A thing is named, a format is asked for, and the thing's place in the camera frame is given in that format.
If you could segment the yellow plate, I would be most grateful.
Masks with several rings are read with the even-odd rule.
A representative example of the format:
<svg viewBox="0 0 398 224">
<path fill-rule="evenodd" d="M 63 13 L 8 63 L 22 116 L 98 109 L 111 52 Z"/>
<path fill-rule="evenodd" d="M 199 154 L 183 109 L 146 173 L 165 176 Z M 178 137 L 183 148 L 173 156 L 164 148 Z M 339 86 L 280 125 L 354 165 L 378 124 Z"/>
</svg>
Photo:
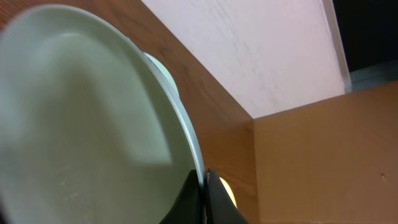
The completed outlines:
<svg viewBox="0 0 398 224">
<path fill-rule="evenodd" d="M 224 189 L 226 190 L 226 192 L 227 192 L 227 194 L 228 194 L 228 197 L 231 199 L 233 205 L 234 205 L 235 207 L 237 207 L 236 199 L 235 199 L 234 193 L 233 193 L 233 191 L 232 191 L 232 189 L 231 189 L 229 183 L 227 183 L 227 181 L 225 181 L 224 178 L 222 178 L 222 177 L 220 177 L 220 181 L 221 181 L 221 183 L 223 184 L 223 187 L 224 187 Z"/>
</svg>

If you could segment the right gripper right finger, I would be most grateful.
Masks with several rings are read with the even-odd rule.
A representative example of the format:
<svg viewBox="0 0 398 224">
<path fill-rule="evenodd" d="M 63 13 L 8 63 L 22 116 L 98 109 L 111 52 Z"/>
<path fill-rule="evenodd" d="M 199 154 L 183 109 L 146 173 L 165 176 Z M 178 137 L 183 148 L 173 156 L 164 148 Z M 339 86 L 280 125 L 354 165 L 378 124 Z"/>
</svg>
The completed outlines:
<svg viewBox="0 0 398 224">
<path fill-rule="evenodd" d="M 209 224 L 248 224 L 234 206 L 219 175 L 208 169 L 205 180 L 205 202 L 207 223 Z"/>
</svg>

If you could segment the light blue plate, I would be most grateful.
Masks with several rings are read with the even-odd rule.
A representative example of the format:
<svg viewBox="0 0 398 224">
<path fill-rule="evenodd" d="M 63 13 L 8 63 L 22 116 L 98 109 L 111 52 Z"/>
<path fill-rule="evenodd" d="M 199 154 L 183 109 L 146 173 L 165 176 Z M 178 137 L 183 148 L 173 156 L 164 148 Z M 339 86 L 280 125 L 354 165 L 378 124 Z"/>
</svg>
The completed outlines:
<svg viewBox="0 0 398 224">
<path fill-rule="evenodd" d="M 61 4 L 1 33 L 1 215 L 6 223 L 160 223 L 204 165 L 180 99 L 128 37 Z"/>
<path fill-rule="evenodd" d="M 156 81 L 159 83 L 161 89 L 163 89 L 165 94 L 169 95 L 172 98 L 180 99 L 177 84 L 166 66 L 163 65 L 154 56 L 146 52 L 144 52 L 144 56 L 149 70 L 153 73 L 153 76 L 155 77 Z"/>
</svg>

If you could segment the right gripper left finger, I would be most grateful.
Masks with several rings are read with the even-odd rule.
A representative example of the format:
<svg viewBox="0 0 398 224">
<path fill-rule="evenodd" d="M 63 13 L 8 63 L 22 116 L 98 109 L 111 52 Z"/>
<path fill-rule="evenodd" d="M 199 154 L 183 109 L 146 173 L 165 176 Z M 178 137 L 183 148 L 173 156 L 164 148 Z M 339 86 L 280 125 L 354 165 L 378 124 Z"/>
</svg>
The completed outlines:
<svg viewBox="0 0 398 224">
<path fill-rule="evenodd" d="M 160 224 L 202 224 L 203 198 L 196 170 L 191 170 L 172 208 Z"/>
</svg>

